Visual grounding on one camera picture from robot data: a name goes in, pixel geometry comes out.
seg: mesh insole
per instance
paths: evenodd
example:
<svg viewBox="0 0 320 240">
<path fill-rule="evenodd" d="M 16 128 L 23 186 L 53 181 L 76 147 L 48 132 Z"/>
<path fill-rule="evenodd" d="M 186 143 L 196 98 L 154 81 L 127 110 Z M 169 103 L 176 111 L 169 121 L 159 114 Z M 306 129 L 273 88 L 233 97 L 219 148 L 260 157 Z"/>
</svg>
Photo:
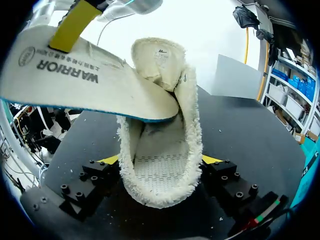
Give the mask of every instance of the mesh insole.
<svg viewBox="0 0 320 240">
<path fill-rule="evenodd" d="M 147 123 L 137 145 L 135 175 L 149 191 L 168 192 L 185 171 L 188 151 L 180 114 L 171 122 Z"/>
</svg>

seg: yellow tape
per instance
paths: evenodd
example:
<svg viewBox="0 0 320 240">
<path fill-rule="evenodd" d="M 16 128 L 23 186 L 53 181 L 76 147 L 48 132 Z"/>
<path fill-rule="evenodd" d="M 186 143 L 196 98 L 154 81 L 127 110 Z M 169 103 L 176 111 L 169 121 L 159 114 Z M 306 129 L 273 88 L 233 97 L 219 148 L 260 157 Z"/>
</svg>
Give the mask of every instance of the yellow tape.
<svg viewBox="0 0 320 240">
<path fill-rule="evenodd" d="M 80 0 L 58 27 L 49 47 L 69 53 L 86 26 L 101 13 L 85 0 Z"/>
<path fill-rule="evenodd" d="M 106 164 L 114 164 L 116 161 L 118 160 L 118 155 L 114 155 L 114 156 L 111 156 L 111 157 L 108 157 L 108 158 L 104 158 L 102 160 L 99 160 L 97 161 L 98 163 L 101 163 L 101 162 L 104 162 Z"/>
<path fill-rule="evenodd" d="M 206 163 L 206 164 L 213 164 L 215 162 L 223 162 L 223 160 L 217 159 L 217 158 L 213 158 L 213 157 L 209 157 L 206 155 L 202 155 L 202 160 Z"/>
</svg>

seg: white shoe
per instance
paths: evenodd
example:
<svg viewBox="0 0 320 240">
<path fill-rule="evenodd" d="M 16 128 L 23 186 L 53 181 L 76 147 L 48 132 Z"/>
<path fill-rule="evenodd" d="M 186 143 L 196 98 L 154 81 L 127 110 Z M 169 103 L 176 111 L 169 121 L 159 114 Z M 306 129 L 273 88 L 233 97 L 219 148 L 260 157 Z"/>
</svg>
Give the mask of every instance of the white shoe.
<svg viewBox="0 0 320 240">
<path fill-rule="evenodd" d="M 186 65 L 183 47 L 168 40 L 137 40 L 131 54 L 137 72 L 173 91 L 180 109 L 171 121 L 160 123 L 117 116 L 120 174 L 137 202 L 166 208 L 190 196 L 201 175 L 203 146 L 196 73 Z"/>
</svg>

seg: blue storage bin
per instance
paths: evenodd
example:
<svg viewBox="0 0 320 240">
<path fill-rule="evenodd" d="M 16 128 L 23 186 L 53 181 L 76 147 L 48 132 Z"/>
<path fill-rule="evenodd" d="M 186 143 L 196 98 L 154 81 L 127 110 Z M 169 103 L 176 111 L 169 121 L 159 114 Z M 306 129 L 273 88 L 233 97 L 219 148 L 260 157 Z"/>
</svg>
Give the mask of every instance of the blue storage bin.
<svg viewBox="0 0 320 240">
<path fill-rule="evenodd" d="M 304 95 L 306 95 L 307 85 L 304 81 L 299 81 L 298 90 L 302 92 Z"/>
<path fill-rule="evenodd" d="M 288 79 L 288 83 L 290 83 L 290 85 L 292 85 L 292 86 L 295 87 L 296 89 L 298 88 L 299 81 L 298 81 L 297 79 L 294 80 L 294 79 L 289 78 L 289 79 Z"/>
<path fill-rule="evenodd" d="M 284 72 L 282 72 L 282 71 L 279 71 L 279 70 L 273 68 L 273 69 L 272 69 L 272 74 L 274 74 L 274 75 L 276 75 L 277 77 L 285 80 L 286 82 L 288 81 L 288 76 L 287 76 Z"/>
<path fill-rule="evenodd" d="M 310 92 L 310 93 L 315 91 L 315 86 L 306 85 L 305 87 L 306 87 L 306 90 L 307 90 L 308 92 Z"/>
<path fill-rule="evenodd" d="M 300 77 L 298 77 L 298 76 L 296 76 L 296 75 L 293 75 L 293 78 L 292 78 L 292 79 L 295 80 L 295 81 L 297 81 L 297 82 L 300 81 Z"/>
<path fill-rule="evenodd" d="M 308 86 L 316 87 L 316 81 L 313 80 L 311 77 L 308 76 L 307 83 Z"/>
<path fill-rule="evenodd" d="M 315 92 L 306 92 L 305 96 L 312 102 L 314 100 Z"/>
</svg>

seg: yellow label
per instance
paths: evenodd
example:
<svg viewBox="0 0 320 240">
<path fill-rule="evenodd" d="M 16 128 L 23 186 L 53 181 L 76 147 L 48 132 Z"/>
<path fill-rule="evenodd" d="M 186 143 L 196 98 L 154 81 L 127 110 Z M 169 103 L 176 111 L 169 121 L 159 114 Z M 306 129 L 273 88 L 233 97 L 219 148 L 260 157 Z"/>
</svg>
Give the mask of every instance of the yellow label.
<svg viewBox="0 0 320 240">
<path fill-rule="evenodd" d="M 223 162 L 223 160 L 217 159 L 217 158 L 213 158 L 213 157 L 209 157 L 206 155 L 202 155 L 202 160 L 206 163 L 206 164 L 213 164 L 215 162 Z"/>
<path fill-rule="evenodd" d="M 108 158 L 104 158 L 104 159 L 101 159 L 99 161 L 97 161 L 98 163 L 101 163 L 101 162 L 104 162 L 106 164 L 114 164 L 116 161 L 118 160 L 118 155 L 114 155 L 114 156 L 111 156 L 111 157 L 108 157 Z"/>
</svg>

